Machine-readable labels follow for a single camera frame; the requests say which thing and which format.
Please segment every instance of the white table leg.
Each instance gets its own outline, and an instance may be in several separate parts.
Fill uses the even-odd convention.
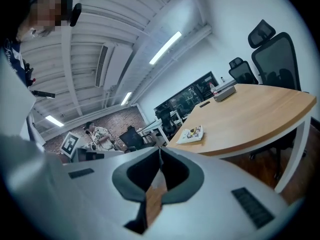
[[[178,114],[178,111],[176,111],[175,113],[176,113],[176,116],[178,117],[178,120],[179,120],[180,124],[183,125],[184,123],[182,122],[181,117]]]
[[[162,130],[161,126],[159,126],[158,129],[159,129],[159,132],[161,133],[162,137],[164,138],[165,142],[167,144],[169,144],[169,140],[168,140],[167,136],[165,135],[164,130]]]
[[[274,189],[277,193],[280,193],[285,188],[298,167],[298,164],[306,147],[310,129],[310,120],[310,115],[307,115],[305,121],[301,123],[296,129],[296,136],[289,162],[284,170],[281,179]]]

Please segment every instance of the black office chair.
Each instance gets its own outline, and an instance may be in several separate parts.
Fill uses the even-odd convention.
[[[252,70],[247,61],[243,61],[241,58],[237,57],[230,61],[229,65],[231,67],[231,69],[229,70],[229,74],[238,84],[258,84],[258,80],[252,73]]]
[[[176,125],[171,121],[170,109],[164,109],[160,112],[160,118],[162,121],[163,132],[170,141],[172,137],[177,133]]]
[[[146,137],[151,138],[151,142],[145,143],[144,138]],[[133,152],[136,150],[142,150],[144,148],[154,147],[156,145],[156,142],[149,134],[141,137],[132,126],[129,126],[127,132],[121,134],[119,138],[127,146],[127,150],[125,151],[125,153],[127,153],[128,151]]]
[[[268,86],[301,91],[296,52],[292,39],[285,32],[273,37],[275,34],[275,29],[262,20],[248,36],[250,46],[258,48],[251,57],[260,73],[262,83]],[[256,154],[275,148],[277,169],[274,177],[278,179],[281,169],[281,150],[293,147],[296,131],[295,129],[275,142],[255,150],[250,154],[250,158],[254,159]]]

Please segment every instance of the small box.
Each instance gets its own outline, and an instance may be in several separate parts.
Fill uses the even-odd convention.
[[[221,102],[225,98],[228,98],[230,95],[234,94],[235,92],[236,88],[234,86],[230,86],[227,89],[224,89],[222,92],[214,95],[213,98],[216,102]]]

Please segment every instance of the fluorescent light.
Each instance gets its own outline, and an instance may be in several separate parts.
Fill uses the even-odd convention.
[[[124,97],[124,100],[121,103],[121,106],[124,105],[127,102],[127,100],[129,99],[131,94],[132,94],[131,91],[126,94],[126,96]]]
[[[178,31],[177,33],[174,34],[173,37],[170,38],[170,40],[168,42],[165,43],[164,46],[162,46],[162,48],[157,52],[157,54],[152,58],[152,60],[149,62],[151,65],[155,64],[157,60],[159,60],[159,58],[162,56],[162,54],[164,54],[166,52],[166,50],[169,49],[169,47],[175,42],[177,41],[177,39],[181,37],[181,33],[180,31]]]
[[[51,115],[48,115],[45,119],[49,120],[51,123],[54,123],[59,127],[64,126],[63,123],[60,123],[58,120],[54,119]]]

